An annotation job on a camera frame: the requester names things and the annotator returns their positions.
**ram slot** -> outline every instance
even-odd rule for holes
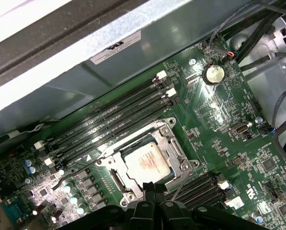
[[[77,139],[77,140],[69,143],[68,145],[63,146],[61,148],[61,151],[63,151],[63,153],[65,155],[72,154],[71,152],[75,151],[75,149],[77,147],[82,146],[82,145],[86,145],[92,139],[94,139],[98,136],[104,135],[105,133],[108,133],[110,130],[115,130],[115,129],[119,128],[120,126],[122,126],[123,124],[127,124],[127,123],[131,122],[134,119],[134,117],[136,117],[137,114],[141,112],[141,110],[143,110],[144,108],[149,108],[149,107],[153,106],[154,104],[158,103],[159,100],[161,100],[161,95],[154,97],[151,101],[148,101],[147,104],[142,104],[140,107],[138,107],[135,110],[135,112],[127,114],[126,116],[121,116],[120,119],[115,120],[115,121],[109,123],[108,125],[101,127],[96,132],[90,133],[82,139]]]
[[[135,99],[134,101],[131,101],[130,104],[126,104],[122,108],[115,110],[113,113],[105,113],[104,116],[100,115],[98,116],[98,118],[94,120],[93,123],[91,123],[87,127],[82,128],[79,132],[76,132],[74,135],[68,135],[66,138],[62,139],[61,141],[56,141],[56,144],[59,146],[63,146],[67,142],[72,142],[77,138],[77,136],[83,134],[84,132],[93,130],[97,128],[98,126],[100,126],[102,123],[109,121],[110,119],[120,118],[122,114],[125,114],[128,111],[133,110],[136,106],[140,106],[142,103],[144,103],[147,100],[146,98],[153,98],[157,96],[159,93],[160,92],[157,89],[152,90],[150,92],[143,94],[142,96]]]
[[[72,163],[73,161],[75,161],[76,159],[78,159],[79,157],[84,156],[85,154],[95,150],[96,148],[98,148],[99,146],[107,143],[108,141],[110,141],[112,138],[115,138],[115,140],[118,140],[121,137],[125,136],[125,132],[129,131],[129,129],[134,125],[137,124],[151,116],[155,116],[157,113],[163,111],[166,108],[170,108],[172,105],[176,104],[179,100],[177,99],[172,99],[172,100],[164,100],[164,103],[159,104],[158,106],[155,107],[154,110],[150,110],[150,108],[144,109],[141,112],[141,116],[139,116],[134,122],[135,123],[131,123],[131,124],[127,124],[126,126],[121,127],[117,132],[113,133],[112,135],[106,136],[98,141],[96,141],[95,143],[91,144],[90,146],[88,146],[86,149],[81,150],[80,152],[78,152],[75,156],[71,157],[70,159],[64,159],[61,163],[57,164],[57,167],[65,167],[67,164]]]
[[[105,112],[106,110],[114,109],[119,104],[124,103],[125,101],[135,97],[136,95],[138,95],[142,91],[144,91],[146,89],[149,89],[153,84],[155,84],[155,83],[153,83],[151,80],[143,83],[142,85],[140,85],[140,86],[134,88],[133,90],[127,92],[126,94],[122,95],[121,97],[117,98],[116,100],[113,100],[113,101],[111,101],[108,104],[105,104],[103,107],[101,107],[98,110],[92,112],[91,114],[89,114],[87,116],[84,116],[79,121],[77,121],[74,124],[72,124],[71,126],[67,127],[66,129],[64,129],[63,131],[58,133],[57,135],[53,136],[53,139],[61,139],[60,138],[61,136],[68,135],[68,133],[70,131],[76,129],[78,126],[84,124],[85,122],[87,122],[88,120],[92,119],[96,115],[101,114],[101,113]]]

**white label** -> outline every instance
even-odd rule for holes
[[[107,60],[108,58],[112,57],[113,55],[117,54],[123,49],[126,49],[128,46],[134,44],[135,42],[138,42],[139,40],[141,40],[141,31],[137,31],[136,33],[125,38],[124,40],[115,43],[114,45],[108,47],[103,52],[90,58],[90,60],[95,65],[98,65],[99,63],[103,62],[104,60]]]
[[[232,199],[232,200],[225,201],[225,204],[228,205],[229,207],[233,207],[235,209],[238,209],[238,208],[244,206],[244,202],[242,201],[242,199],[239,196]]]

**electrolytic capacitor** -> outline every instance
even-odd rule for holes
[[[23,164],[27,167],[30,167],[32,164],[35,163],[35,159],[34,158],[31,158],[31,159],[26,159]]]
[[[58,211],[56,211],[56,213],[51,217],[51,220],[52,220],[53,222],[56,222],[61,215],[62,215],[62,210],[58,210]]]
[[[36,216],[36,215],[39,214],[44,208],[45,208],[45,205],[40,204],[39,206],[37,206],[37,207],[32,211],[32,214]]]
[[[261,217],[260,213],[253,212],[253,213],[252,213],[252,218],[253,218],[258,224],[263,223],[263,217]]]
[[[29,171],[31,174],[36,173],[37,171],[39,171],[39,166],[38,165],[31,166],[29,167]]]
[[[78,193],[75,193],[75,194],[71,197],[70,202],[75,205],[75,204],[78,203],[78,200],[79,200],[79,199],[80,199],[80,195],[79,195]]]
[[[65,193],[70,193],[70,191],[72,190],[73,185],[71,182],[67,183],[64,187],[63,187],[63,191]]]
[[[86,209],[86,205],[84,203],[79,204],[78,208],[77,208],[77,213],[79,215],[82,215],[85,213],[85,209]]]

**capacitor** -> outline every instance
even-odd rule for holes
[[[219,84],[224,80],[224,77],[225,71],[221,66],[215,65],[214,63],[205,66],[205,69],[203,71],[203,80],[206,84]]]
[[[32,214],[36,216],[36,215],[39,214],[44,208],[45,208],[45,205],[40,204],[39,206],[37,206],[37,207],[32,211]]]
[[[75,205],[75,204],[78,203],[79,198],[80,198],[80,195],[79,195],[78,193],[75,193],[75,194],[71,197],[70,202]]]
[[[26,178],[26,179],[24,180],[24,182],[25,182],[26,184],[30,184],[30,183],[31,183],[31,179],[30,179],[30,178]]]
[[[252,213],[252,218],[253,218],[258,224],[263,223],[263,217],[261,217],[260,213],[253,212],[253,213]]]
[[[52,220],[53,222],[56,222],[61,215],[62,215],[62,210],[58,210],[58,211],[56,211],[56,213],[51,217],[51,220]]]
[[[39,171],[39,166],[38,165],[31,166],[29,167],[29,171],[31,174],[36,173],[37,171]]]
[[[26,159],[23,164],[27,167],[30,167],[32,164],[35,163],[35,159],[34,158],[31,158],[31,159]]]
[[[85,209],[86,209],[86,205],[84,203],[79,204],[78,208],[77,208],[77,213],[79,215],[82,215],[85,213]]]
[[[72,190],[73,185],[71,182],[67,183],[64,187],[63,187],[63,191],[65,193],[70,193],[70,191]]]
[[[60,176],[63,176],[63,175],[65,174],[65,171],[64,171],[63,169],[60,169],[60,170],[58,171],[58,174],[59,174]]]

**microchip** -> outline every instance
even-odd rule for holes
[[[234,158],[234,163],[235,164],[241,164],[242,163],[242,158],[241,157],[236,157],[236,158]]]
[[[149,142],[126,155],[125,163],[128,167],[128,176],[135,179],[141,187],[144,182],[155,183],[171,174],[171,170],[155,142]]]
[[[45,196],[45,195],[47,194],[47,192],[46,192],[45,189],[43,189],[43,190],[39,191],[39,194],[40,194],[41,196]]]
[[[61,199],[61,202],[62,202],[62,204],[67,204],[68,203],[68,200],[67,200],[67,198],[63,198],[63,199]]]
[[[105,207],[107,205],[107,202],[106,201],[102,201],[102,202],[99,202],[97,205],[96,205],[96,207],[98,208],[98,209],[100,209],[100,208],[102,208],[102,207]]]
[[[91,195],[97,192],[97,184],[93,185],[92,187],[88,188],[87,191],[84,192],[85,195]]]
[[[223,157],[225,155],[225,151],[219,151],[218,154],[219,156]]]
[[[231,167],[233,166],[233,162],[232,162],[232,161],[228,161],[228,162],[227,162],[227,165],[228,165],[228,167],[231,168]]]
[[[85,187],[88,187],[93,183],[93,181],[91,178],[88,178],[88,179],[84,180],[82,183]]]
[[[24,195],[25,195],[27,198],[33,197],[33,193],[32,193],[31,191],[25,192]]]
[[[279,207],[279,211],[280,211],[282,216],[286,215],[286,204]]]
[[[82,180],[83,178],[87,177],[88,175],[89,175],[88,172],[86,170],[84,170],[83,172],[81,172],[77,175],[77,178],[79,180]]]
[[[100,201],[102,198],[103,198],[103,196],[102,196],[100,193],[98,193],[98,194],[92,196],[92,201],[95,202],[95,203],[97,203],[97,202]]]
[[[269,170],[273,169],[274,167],[276,167],[275,162],[271,158],[262,162],[262,165],[263,165],[265,171],[269,171]]]

